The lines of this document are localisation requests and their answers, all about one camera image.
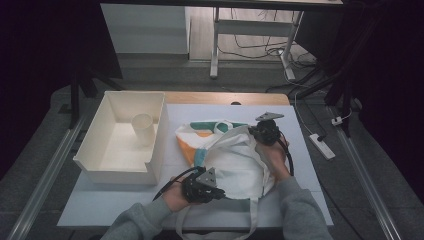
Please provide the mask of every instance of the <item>gray sleeve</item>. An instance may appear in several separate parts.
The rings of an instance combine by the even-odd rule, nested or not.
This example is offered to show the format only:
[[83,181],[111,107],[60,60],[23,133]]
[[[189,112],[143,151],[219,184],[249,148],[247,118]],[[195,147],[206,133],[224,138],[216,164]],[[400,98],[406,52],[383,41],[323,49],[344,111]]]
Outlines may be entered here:
[[321,209],[307,189],[301,189],[296,178],[277,184],[284,239],[332,239]]
[[162,221],[171,213],[162,197],[146,206],[136,203],[116,218],[102,240],[152,239],[162,231]]

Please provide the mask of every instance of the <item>bag handle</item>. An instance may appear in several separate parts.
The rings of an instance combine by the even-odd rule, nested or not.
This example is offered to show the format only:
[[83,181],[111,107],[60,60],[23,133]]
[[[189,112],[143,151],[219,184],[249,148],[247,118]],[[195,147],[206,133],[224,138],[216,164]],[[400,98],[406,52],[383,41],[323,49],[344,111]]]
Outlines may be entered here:
[[244,240],[252,235],[258,226],[258,205],[258,198],[250,199],[250,231],[247,234],[236,232],[211,232],[205,235],[195,233],[183,234],[183,223],[188,211],[190,210],[190,206],[184,208],[178,213],[175,226],[176,232],[183,240]]
[[228,121],[220,121],[220,122],[216,122],[215,123],[215,127],[214,127],[214,129],[213,129],[213,132],[214,133],[220,133],[220,134],[224,134],[224,133],[226,133],[227,131],[222,131],[221,129],[219,129],[218,128],[218,126],[220,125],[220,124],[225,124],[225,125],[227,125],[227,131],[229,131],[229,130],[231,130],[231,129],[233,129],[233,124],[231,123],[231,122],[228,122]]

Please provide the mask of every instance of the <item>hand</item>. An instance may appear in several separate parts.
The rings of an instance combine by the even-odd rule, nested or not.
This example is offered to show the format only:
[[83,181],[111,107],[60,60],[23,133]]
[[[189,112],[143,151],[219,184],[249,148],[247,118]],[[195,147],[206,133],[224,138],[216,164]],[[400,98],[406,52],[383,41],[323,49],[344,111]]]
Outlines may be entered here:
[[[289,142],[286,141],[285,137],[281,136],[280,139],[286,146],[289,146]],[[260,142],[258,142],[258,145],[271,164],[272,169],[270,170],[277,178],[277,181],[289,178],[291,175],[285,164],[287,156],[283,147],[278,142],[272,146],[266,146]]]
[[163,199],[168,205],[172,212],[178,212],[181,209],[189,205],[198,205],[199,203],[189,203],[185,199],[182,193],[181,182],[184,177],[180,178],[178,182],[173,183],[167,190],[162,194]]

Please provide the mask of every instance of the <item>white table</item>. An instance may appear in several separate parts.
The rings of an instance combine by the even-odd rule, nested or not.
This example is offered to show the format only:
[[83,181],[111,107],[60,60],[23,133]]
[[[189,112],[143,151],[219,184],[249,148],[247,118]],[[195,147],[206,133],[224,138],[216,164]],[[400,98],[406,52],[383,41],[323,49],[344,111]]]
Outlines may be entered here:
[[[84,172],[81,172],[58,226],[110,226],[122,211],[135,202],[142,204],[151,202],[154,195],[171,176],[176,176],[188,169],[175,138],[175,130],[181,124],[210,119],[256,124],[254,119],[266,111],[285,115],[276,122],[290,141],[295,176],[302,188],[312,192],[321,207],[327,225],[333,225],[296,114],[291,106],[168,104],[169,127],[160,183],[157,186],[95,184]],[[279,211],[276,211],[278,208],[278,194],[275,191],[271,191],[260,199],[258,228],[280,227],[281,217]],[[209,204],[192,207],[183,227],[187,230],[249,229],[248,211],[248,201],[212,201]],[[175,220],[176,214],[166,219],[163,223],[164,228],[174,229]]]

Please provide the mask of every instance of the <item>cardboard box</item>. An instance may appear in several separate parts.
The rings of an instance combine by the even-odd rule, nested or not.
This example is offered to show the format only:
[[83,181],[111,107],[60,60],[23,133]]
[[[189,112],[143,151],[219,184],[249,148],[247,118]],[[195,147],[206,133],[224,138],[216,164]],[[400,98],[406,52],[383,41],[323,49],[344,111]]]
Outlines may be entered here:
[[[131,119],[153,117],[154,144],[142,147]],[[95,183],[159,182],[165,152],[168,112],[164,93],[106,91],[74,161]]]

